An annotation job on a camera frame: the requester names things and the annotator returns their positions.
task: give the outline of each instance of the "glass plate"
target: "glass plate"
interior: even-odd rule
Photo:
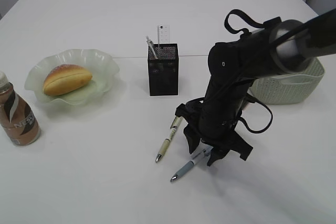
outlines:
[[[70,93],[50,97],[43,93],[43,83],[54,67],[61,64],[75,64],[88,69],[92,80],[84,87]],[[49,56],[35,65],[28,74],[25,89],[32,90],[39,102],[61,100],[71,105],[85,104],[110,90],[114,75],[119,67],[109,54],[96,49],[70,49]]]

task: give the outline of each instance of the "bread roll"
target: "bread roll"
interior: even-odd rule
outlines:
[[[61,95],[85,86],[92,79],[89,70],[78,65],[59,65],[47,76],[43,84],[46,95]]]

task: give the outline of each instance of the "ballpoint pen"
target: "ballpoint pen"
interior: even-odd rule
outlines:
[[[174,182],[181,178],[184,174],[189,172],[199,161],[210,155],[212,147],[209,146],[199,152],[192,160],[186,163],[181,169],[179,169],[171,178],[170,182]]]
[[[147,44],[148,44],[149,48],[151,49],[151,51],[152,51],[152,53],[153,53],[153,55],[154,55],[154,58],[155,58],[156,60],[158,60],[159,57],[158,57],[158,54],[157,54],[156,51],[155,51],[153,41],[151,41],[151,40],[149,39],[148,36],[146,36],[146,39],[147,39]]]
[[[172,125],[170,126],[170,134],[169,134],[169,137],[166,138],[162,145],[161,145],[161,148],[159,149],[159,152],[157,153],[157,156],[156,156],[156,160],[155,162],[157,163],[158,161],[161,160],[161,158],[164,156],[164,154],[166,153],[169,145],[170,145],[170,142],[173,140],[174,136],[175,136],[175,133],[177,131],[177,129],[179,128],[179,125],[181,124],[181,121],[182,121],[183,117],[181,116],[176,116],[174,118],[174,121],[172,123]]]

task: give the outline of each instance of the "basket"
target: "basket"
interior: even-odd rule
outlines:
[[[321,81],[324,68],[315,58],[300,73],[261,78],[250,88],[253,95],[266,104],[293,104],[306,99]]]

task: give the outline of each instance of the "black strap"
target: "black strap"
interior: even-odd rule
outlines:
[[[248,126],[248,124],[247,124],[247,122],[246,122],[246,120],[245,120],[244,118],[239,117],[238,120],[241,121],[241,122],[244,124],[244,126],[246,127],[246,129],[247,129],[249,132],[251,132],[251,133],[259,134],[259,133],[262,133],[262,132],[266,131],[266,130],[271,126],[272,121],[273,121],[273,113],[272,113],[272,111],[269,109],[269,107],[267,107],[266,104],[264,104],[263,102],[260,102],[257,98],[253,97],[253,96],[250,95],[250,94],[247,94],[247,95],[246,95],[246,101],[248,101],[248,102],[250,102],[250,103],[255,103],[255,102],[256,102],[256,103],[259,103],[261,106],[263,106],[264,108],[266,108],[266,109],[268,110],[268,112],[271,114],[271,120],[269,121],[269,123],[267,124],[267,126],[266,126],[265,128],[263,128],[262,130],[260,130],[260,131],[254,131],[254,130],[252,130],[252,129]]]
[[[253,26],[255,28],[264,28],[264,24],[258,23],[256,21],[254,21],[253,19],[251,19],[246,13],[244,13],[242,10],[238,10],[238,9],[233,9],[231,12],[229,12],[228,15],[226,15],[225,21],[224,21],[224,27],[232,34],[237,34],[240,31],[242,31],[245,35],[246,34],[250,34],[250,31],[247,28],[242,28],[240,30],[235,30],[233,29],[230,24],[229,24],[229,16],[231,14],[237,15],[238,17],[240,17],[242,20],[244,20],[247,24],[249,24],[250,26]]]

